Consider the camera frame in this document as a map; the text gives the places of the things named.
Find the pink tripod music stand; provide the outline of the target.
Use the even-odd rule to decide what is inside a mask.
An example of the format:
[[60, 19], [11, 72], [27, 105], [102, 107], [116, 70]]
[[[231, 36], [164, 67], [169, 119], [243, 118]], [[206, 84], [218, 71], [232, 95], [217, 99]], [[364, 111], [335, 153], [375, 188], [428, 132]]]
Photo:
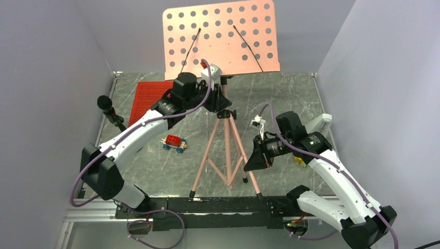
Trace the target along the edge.
[[[209, 62], [218, 69], [224, 95], [232, 76], [278, 72], [276, 18], [273, 1], [238, 1], [168, 8], [162, 14], [166, 80], [179, 73], [204, 76]], [[253, 172], [244, 171], [248, 161], [230, 108], [217, 111], [190, 196], [194, 197], [204, 167], [209, 164], [227, 187], [236, 176], [260, 196]]]

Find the black microphone on stand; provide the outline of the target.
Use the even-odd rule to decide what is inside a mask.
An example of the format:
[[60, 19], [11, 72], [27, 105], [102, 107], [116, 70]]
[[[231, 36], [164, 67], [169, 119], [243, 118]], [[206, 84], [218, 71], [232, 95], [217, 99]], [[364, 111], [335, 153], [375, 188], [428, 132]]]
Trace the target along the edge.
[[116, 111], [113, 108], [113, 102], [108, 96], [99, 96], [97, 98], [97, 106], [99, 109], [102, 110], [103, 114], [109, 120], [109, 122], [117, 127], [121, 132], [127, 129], [126, 126], [123, 124], [125, 121], [124, 118], [116, 114]]

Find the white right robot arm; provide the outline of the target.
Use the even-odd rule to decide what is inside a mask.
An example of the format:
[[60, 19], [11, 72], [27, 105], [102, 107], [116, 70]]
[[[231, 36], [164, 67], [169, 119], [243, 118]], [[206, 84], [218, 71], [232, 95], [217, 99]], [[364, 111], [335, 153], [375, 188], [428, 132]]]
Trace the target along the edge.
[[286, 194], [284, 201], [268, 198], [267, 205], [280, 212], [311, 214], [341, 233], [351, 248], [370, 248], [391, 231], [397, 213], [383, 206], [348, 172], [327, 139], [332, 117], [323, 114], [303, 124], [293, 111], [275, 118], [279, 133], [264, 131], [265, 121], [257, 115], [251, 126], [260, 130], [253, 139], [253, 152], [244, 170], [263, 170], [273, 165], [274, 158], [292, 154], [317, 172], [340, 201], [334, 204], [300, 185]]

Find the yellow green toy block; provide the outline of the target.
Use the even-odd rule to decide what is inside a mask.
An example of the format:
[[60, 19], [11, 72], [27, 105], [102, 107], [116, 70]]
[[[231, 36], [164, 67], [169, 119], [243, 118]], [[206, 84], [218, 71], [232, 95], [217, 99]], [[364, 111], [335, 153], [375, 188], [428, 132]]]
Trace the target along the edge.
[[300, 157], [294, 157], [294, 160], [301, 166], [301, 167], [306, 167], [307, 164], [300, 158]]

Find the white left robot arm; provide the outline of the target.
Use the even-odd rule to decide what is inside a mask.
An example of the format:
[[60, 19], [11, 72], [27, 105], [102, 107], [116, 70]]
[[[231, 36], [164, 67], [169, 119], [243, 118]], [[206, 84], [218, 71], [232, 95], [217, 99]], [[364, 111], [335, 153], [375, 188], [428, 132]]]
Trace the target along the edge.
[[150, 197], [125, 181], [120, 168], [150, 140], [171, 129], [191, 112], [204, 107], [218, 113], [230, 107], [232, 102], [215, 82], [219, 78], [220, 73], [202, 80], [197, 80], [193, 73], [180, 73], [172, 87], [137, 122], [99, 146], [90, 144], [83, 148], [79, 178], [102, 199], [125, 204], [133, 216], [144, 217], [150, 211]]

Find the red sheet music page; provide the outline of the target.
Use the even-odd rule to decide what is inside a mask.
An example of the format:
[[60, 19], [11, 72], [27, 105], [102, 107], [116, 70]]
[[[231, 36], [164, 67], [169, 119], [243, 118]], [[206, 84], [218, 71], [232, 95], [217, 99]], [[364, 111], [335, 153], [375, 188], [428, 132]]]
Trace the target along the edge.
[[172, 87], [172, 81], [139, 81], [136, 87], [128, 126], [137, 122], [151, 106]]

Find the red blue toy car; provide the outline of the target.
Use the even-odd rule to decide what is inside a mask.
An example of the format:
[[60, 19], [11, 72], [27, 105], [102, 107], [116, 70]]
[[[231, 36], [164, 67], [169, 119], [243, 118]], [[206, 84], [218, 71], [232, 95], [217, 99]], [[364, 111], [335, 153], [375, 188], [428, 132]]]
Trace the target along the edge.
[[174, 135], [168, 135], [166, 138], [163, 138], [161, 142], [163, 143], [163, 149], [170, 150], [174, 148], [178, 153], [183, 153], [187, 147], [185, 139]]

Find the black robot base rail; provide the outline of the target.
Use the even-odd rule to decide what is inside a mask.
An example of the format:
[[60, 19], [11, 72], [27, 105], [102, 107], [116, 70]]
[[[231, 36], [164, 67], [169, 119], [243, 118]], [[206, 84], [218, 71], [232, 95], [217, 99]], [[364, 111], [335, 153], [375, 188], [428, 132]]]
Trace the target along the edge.
[[282, 229], [286, 223], [305, 218], [285, 196], [257, 197], [152, 197], [150, 209], [159, 213], [146, 218], [153, 222], [153, 231], [185, 227], [242, 228], [265, 227]]

